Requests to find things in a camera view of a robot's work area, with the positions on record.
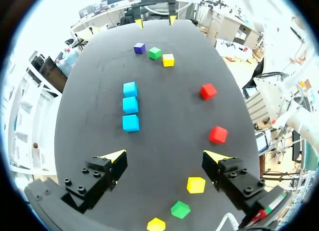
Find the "table surface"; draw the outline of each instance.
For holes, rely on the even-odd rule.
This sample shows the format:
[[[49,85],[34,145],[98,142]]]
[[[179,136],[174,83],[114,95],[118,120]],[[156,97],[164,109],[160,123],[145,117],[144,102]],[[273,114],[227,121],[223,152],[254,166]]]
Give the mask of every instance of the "table surface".
[[[174,67],[148,54],[135,54],[142,42],[172,53]],[[135,81],[139,92],[140,131],[122,129],[123,83]],[[214,99],[198,92],[212,83]],[[229,131],[225,144],[208,141],[210,129]],[[128,167],[112,192],[106,192],[85,215],[124,231],[146,230],[157,217],[166,230],[211,231],[231,212],[240,223],[242,211],[218,193],[201,168],[205,149],[243,159],[259,177],[253,126],[236,82],[215,48],[191,22],[146,21],[144,29],[128,24],[94,36],[81,53],[64,88],[55,132],[59,183],[77,176],[91,156],[126,149]],[[187,178],[206,180],[203,194],[190,194]],[[180,200],[190,206],[180,220],[170,214]]]

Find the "red cube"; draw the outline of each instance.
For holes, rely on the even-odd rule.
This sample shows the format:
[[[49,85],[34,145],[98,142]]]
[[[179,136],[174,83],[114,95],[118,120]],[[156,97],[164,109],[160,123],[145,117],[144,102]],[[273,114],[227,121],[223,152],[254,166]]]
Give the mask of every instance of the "red cube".
[[[228,130],[221,128],[219,126],[215,126],[210,131],[209,141],[217,143],[217,144],[225,143],[227,134],[228,134]]]
[[[217,94],[217,91],[212,84],[208,83],[201,86],[199,93],[204,100],[208,100],[213,98]]]

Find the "purple cube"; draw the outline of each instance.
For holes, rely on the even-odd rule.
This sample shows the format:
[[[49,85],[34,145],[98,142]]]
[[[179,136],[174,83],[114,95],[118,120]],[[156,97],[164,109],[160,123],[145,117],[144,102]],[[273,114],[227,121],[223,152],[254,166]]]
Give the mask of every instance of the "purple cube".
[[[135,44],[134,51],[135,51],[135,53],[140,53],[140,54],[145,53],[145,51],[146,51],[145,44],[144,43]]]

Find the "yellow cube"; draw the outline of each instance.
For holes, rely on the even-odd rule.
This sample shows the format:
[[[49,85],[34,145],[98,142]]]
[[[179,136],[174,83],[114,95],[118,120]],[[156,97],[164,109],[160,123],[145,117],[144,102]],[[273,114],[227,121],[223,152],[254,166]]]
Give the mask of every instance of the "yellow cube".
[[[174,56],[172,54],[163,54],[163,65],[164,67],[173,67],[174,66]]]
[[[204,193],[206,181],[201,177],[189,177],[187,181],[187,190],[191,194]]]
[[[154,218],[148,222],[147,230],[148,231],[163,231],[166,228],[164,221]]]

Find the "white cable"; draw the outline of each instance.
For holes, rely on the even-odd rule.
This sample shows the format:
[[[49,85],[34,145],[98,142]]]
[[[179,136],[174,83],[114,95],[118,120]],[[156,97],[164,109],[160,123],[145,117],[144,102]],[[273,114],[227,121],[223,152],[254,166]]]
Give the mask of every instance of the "white cable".
[[[193,1],[194,1],[194,0],[191,0],[191,1],[190,1],[187,5],[185,5],[183,8],[179,8],[178,10],[176,10],[176,12],[180,12],[181,10],[190,7],[190,6],[193,4]],[[159,15],[169,15],[168,12],[166,12],[166,13],[158,12],[158,11],[152,10],[150,7],[148,7],[148,6],[146,6],[146,5],[144,6],[144,8],[146,8],[149,12],[156,13],[156,14],[159,14]]]
[[[230,221],[231,226],[233,227],[233,230],[234,231],[238,230],[238,226],[239,225],[238,225],[238,222],[237,222],[236,218],[233,216],[232,213],[227,213],[227,214],[224,215],[224,217],[221,220],[221,222],[220,222],[219,226],[217,227],[216,231],[220,231],[221,230],[221,228],[224,226],[227,218],[229,218],[229,221]]]

